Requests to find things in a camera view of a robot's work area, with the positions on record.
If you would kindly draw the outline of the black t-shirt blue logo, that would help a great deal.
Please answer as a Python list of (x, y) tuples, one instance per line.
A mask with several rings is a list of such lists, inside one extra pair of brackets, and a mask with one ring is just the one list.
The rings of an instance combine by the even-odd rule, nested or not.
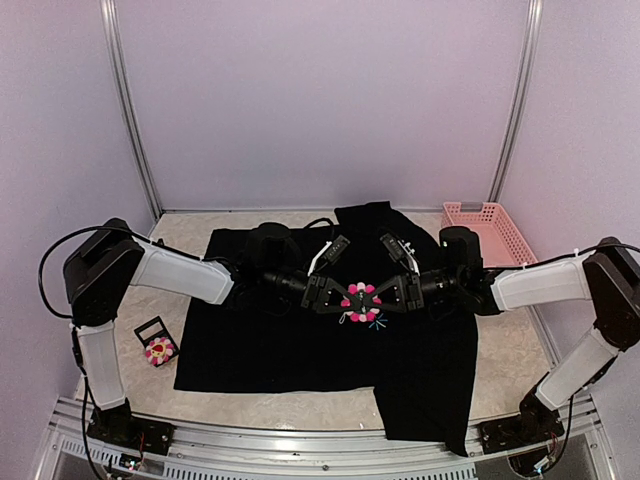
[(475, 317), (451, 300), (356, 322), (250, 289), (237, 308), (191, 301), (174, 386), (227, 394), (369, 387), (388, 439), (442, 442), (461, 456), (477, 347)]

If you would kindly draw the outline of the pink plastic basket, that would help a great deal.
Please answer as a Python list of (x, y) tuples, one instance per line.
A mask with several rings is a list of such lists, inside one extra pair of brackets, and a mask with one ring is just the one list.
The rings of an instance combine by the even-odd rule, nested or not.
[(445, 202), (441, 227), (448, 226), (465, 226), (479, 236), (486, 266), (522, 266), (537, 262), (524, 236), (499, 203)]

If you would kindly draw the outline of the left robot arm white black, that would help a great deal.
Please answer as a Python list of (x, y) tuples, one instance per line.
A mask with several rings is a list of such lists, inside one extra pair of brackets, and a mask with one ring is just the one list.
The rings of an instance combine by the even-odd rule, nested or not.
[(319, 275), (333, 265), (349, 245), (332, 236), (298, 270), (301, 251), (290, 230), (267, 222), (252, 229), (237, 262), (224, 257), (208, 260), (172, 249), (131, 231), (113, 218), (88, 229), (88, 239), (63, 265), (71, 307), (74, 356), (84, 378), (85, 398), (93, 412), (83, 420), (85, 438), (147, 453), (167, 455), (172, 424), (133, 415), (120, 374), (115, 321), (127, 290), (143, 286), (185, 295), (237, 311), (282, 299), (316, 313), (333, 313), (333, 295), (344, 287)]

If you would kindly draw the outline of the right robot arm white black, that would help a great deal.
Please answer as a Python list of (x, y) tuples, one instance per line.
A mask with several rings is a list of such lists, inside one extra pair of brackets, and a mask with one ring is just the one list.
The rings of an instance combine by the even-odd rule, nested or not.
[(639, 265), (631, 255), (634, 247), (614, 237), (532, 265), (487, 267), (475, 232), (446, 227), (439, 233), (442, 265), (428, 271), (420, 269), (409, 243), (390, 233), (381, 242), (406, 271), (365, 294), (367, 307), (405, 313), (446, 300), (467, 312), (493, 316), (570, 300), (593, 305), (593, 325), (524, 396), (518, 414), (479, 425), (486, 454), (568, 436), (560, 408), (571, 405), (580, 390), (597, 382), (620, 353), (639, 341)]

